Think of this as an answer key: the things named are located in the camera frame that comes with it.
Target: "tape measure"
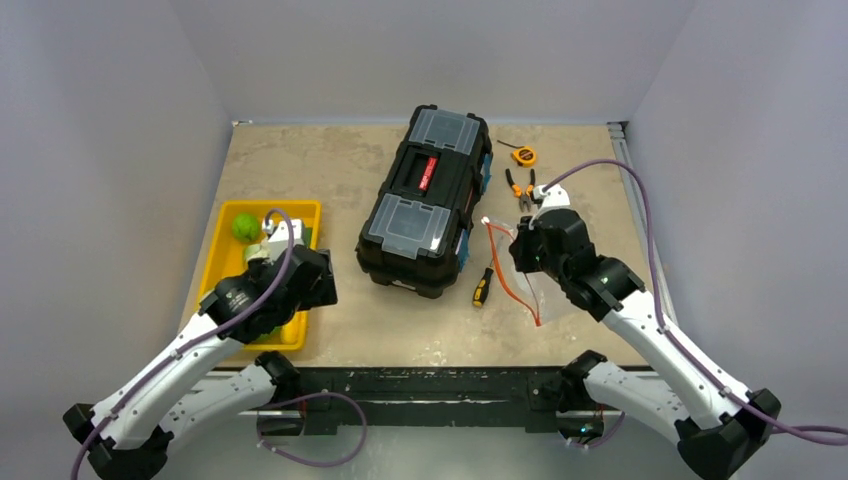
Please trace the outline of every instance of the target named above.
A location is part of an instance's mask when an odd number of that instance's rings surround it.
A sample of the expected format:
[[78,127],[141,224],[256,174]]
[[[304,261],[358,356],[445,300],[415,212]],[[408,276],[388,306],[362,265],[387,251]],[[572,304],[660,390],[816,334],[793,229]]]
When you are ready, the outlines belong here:
[[507,147],[512,147],[515,150],[512,151],[510,155],[515,163],[517,163],[521,167],[531,167],[536,163],[536,150],[533,150],[533,147],[528,147],[527,145],[523,147],[519,147],[517,145],[511,145],[506,142],[502,142],[500,140],[497,141],[501,145],[506,145]]

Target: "marble-patterned surface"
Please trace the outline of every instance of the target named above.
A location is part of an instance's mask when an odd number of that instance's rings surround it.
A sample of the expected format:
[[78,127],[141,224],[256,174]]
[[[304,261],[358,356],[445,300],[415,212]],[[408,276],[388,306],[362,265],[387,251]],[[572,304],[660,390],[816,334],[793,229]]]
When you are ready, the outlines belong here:
[[[540,328],[499,287],[482,309],[471,305],[474,286],[489,263],[488,238],[479,223],[471,260],[455,285],[437,300],[373,284],[360,270],[357,236],[376,201],[406,126],[237,126],[212,207],[184,319],[197,288],[222,202],[232,199],[317,199],[323,205],[319,245],[330,248],[339,304],[314,310],[306,346],[289,357],[312,366],[563,365],[586,349],[619,364],[644,361],[588,314],[570,311]],[[538,183],[583,161],[612,158],[602,126],[497,126],[492,139],[532,145],[539,154]],[[526,184],[510,148],[496,145],[489,190],[474,211],[509,223],[521,213],[504,169]],[[566,180],[572,204],[589,226],[598,252],[627,262],[647,279],[633,218],[616,168],[592,167]],[[230,364],[245,364],[245,352]]]

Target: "yellow and black screwdriver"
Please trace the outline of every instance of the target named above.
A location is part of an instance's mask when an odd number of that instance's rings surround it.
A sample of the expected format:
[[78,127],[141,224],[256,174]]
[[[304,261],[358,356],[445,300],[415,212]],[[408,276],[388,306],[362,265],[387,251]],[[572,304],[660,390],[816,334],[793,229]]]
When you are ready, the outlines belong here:
[[[495,245],[495,252],[498,251],[502,239],[503,237],[498,239],[498,243]],[[489,262],[489,266],[486,267],[486,270],[483,272],[483,277],[480,278],[477,288],[474,289],[474,298],[471,299],[471,304],[475,307],[482,307],[483,304],[486,303],[486,299],[489,298],[489,287],[492,285],[492,274],[495,272],[492,270],[492,266],[494,264],[495,257],[493,256],[492,261]]]

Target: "robotic arm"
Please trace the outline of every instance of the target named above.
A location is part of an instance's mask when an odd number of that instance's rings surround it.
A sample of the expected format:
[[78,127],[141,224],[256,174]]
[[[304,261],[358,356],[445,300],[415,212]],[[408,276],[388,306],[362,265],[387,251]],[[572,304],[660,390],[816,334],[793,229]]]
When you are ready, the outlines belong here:
[[[516,270],[546,273],[575,306],[632,345],[667,384],[649,385],[588,351],[562,372],[566,387],[560,409],[587,398],[620,408],[676,442],[683,460],[702,478],[728,478],[772,433],[770,424],[730,396],[747,399],[771,418],[777,418],[780,402],[766,389],[752,392],[667,318],[655,318],[654,298],[644,283],[622,261],[595,252],[586,224],[568,208],[562,187],[536,187],[533,193],[541,199],[540,208],[521,219],[509,248]],[[724,388],[718,389],[695,362]]]
[[[205,340],[257,302],[274,286],[283,265],[281,248],[275,254],[248,262],[238,276],[221,280],[200,304],[183,330],[126,385],[95,405],[76,404],[63,416],[80,443],[89,442],[89,462],[104,480],[148,480],[162,469],[169,452],[200,429],[238,412],[290,398],[286,375],[291,364],[280,354],[266,352],[222,385],[201,392],[192,388],[218,363],[259,336],[288,323],[298,311],[337,303],[329,251],[296,244],[288,268],[267,299],[232,328]],[[161,368],[163,361],[173,360]],[[120,412],[126,392],[137,388]],[[95,426],[105,422],[96,435]]]

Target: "yellow tray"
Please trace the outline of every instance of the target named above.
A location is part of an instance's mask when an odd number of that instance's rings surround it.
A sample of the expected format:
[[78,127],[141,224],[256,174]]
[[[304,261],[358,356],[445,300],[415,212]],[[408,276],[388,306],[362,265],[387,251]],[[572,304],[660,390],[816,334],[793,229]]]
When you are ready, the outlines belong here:
[[[304,236],[309,235],[307,245],[309,248],[318,246],[318,226],[321,223],[321,204],[312,200],[231,200],[224,202],[218,213],[218,223],[215,225],[215,234],[212,237],[212,245],[209,248],[209,256],[206,257],[206,267],[203,270],[203,279],[200,283],[200,295],[197,301],[203,298],[206,292],[215,288],[224,277],[239,275],[244,272],[244,248],[247,246],[233,237],[233,219],[239,213],[249,213],[261,219],[272,208],[282,208],[292,219],[299,218],[303,221],[306,230]],[[307,312],[298,312],[294,318],[283,328],[278,328],[268,335],[263,335],[255,342],[245,346],[245,350],[280,352],[292,352],[303,348],[306,341]]]

